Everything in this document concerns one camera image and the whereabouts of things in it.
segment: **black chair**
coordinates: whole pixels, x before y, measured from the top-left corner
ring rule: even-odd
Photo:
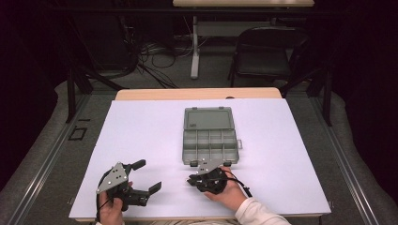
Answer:
[[[244,31],[237,39],[237,48],[228,79],[231,87],[235,77],[267,80],[299,79],[301,62],[308,53],[310,38],[302,29],[289,27],[256,27]],[[281,87],[285,97],[292,87]]]

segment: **white sleeve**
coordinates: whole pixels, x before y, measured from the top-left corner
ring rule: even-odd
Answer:
[[[287,220],[272,213],[254,198],[246,199],[235,213],[237,221],[242,225],[288,225]]]

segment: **gray carpet floor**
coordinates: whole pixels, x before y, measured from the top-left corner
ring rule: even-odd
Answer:
[[[181,88],[184,87],[227,87],[226,77],[234,50],[228,42],[208,40],[201,48],[199,79],[192,80],[191,57],[173,57],[159,54],[150,56],[145,64],[157,68]],[[113,80],[128,88],[161,88],[154,79],[136,69],[128,76]],[[72,200],[80,187],[88,161],[115,91],[100,82],[93,81],[95,91],[90,96],[78,94],[79,111],[76,119],[66,125],[68,105],[67,88],[62,83],[56,88],[58,104],[47,126],[38,140],[0,193],[0,224],[79,224],[68,218]],[[238,79],[237,86],[279,86],[283,81]],[[307,83],[291,91],[287,101],[298,124],[299,132],[306,145],[315,171],[328,201],[332,204],[329,215],[322,217],[322,224],[397,224],[398,209],[390,197],[378,186],[372,173],[360,159],[352,143],[344,102],[332,96],[332,128],[325,127],[319,117],[318,99],[307,98],[304,90]],[[73,140],[72,130],[86,130],[82,140]],[[338,144],[344,150],[350,168],[358,179],[361,190],[369,203],[376,221],[368,219],[360,211],[353,189],[347,184],[336,154],[335,143],[327,131],[332,131]],[[293,224],[318,224],[318,218],[290,217]]]

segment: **person's right hand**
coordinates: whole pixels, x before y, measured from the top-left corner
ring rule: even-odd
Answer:
[[[231,169],[229,167],[221,167],[223,171],[226,171],[226,175],[230,178],[234,176],[230,173]],[[213,194],[206,191],[205,195],[212,201],[222,203],[225,207],[237,211],[240,205],[247,199],[243,193],[240,185],[232,180],[228,180],[226,187],[222,193]]]

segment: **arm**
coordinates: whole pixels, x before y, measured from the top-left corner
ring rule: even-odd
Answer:
[[[222,167],[227,171],[227,176],[233,178],[231,169]],[[225,207],[235,211],[235,217],[241,224],[258,225],[287,225],[289,224],[282,216],[270,212],[262,203],[254,198],[247,198],[237,182],[229,180],[224,191],[220,194],[205,192],[212,201],[222,203]]]

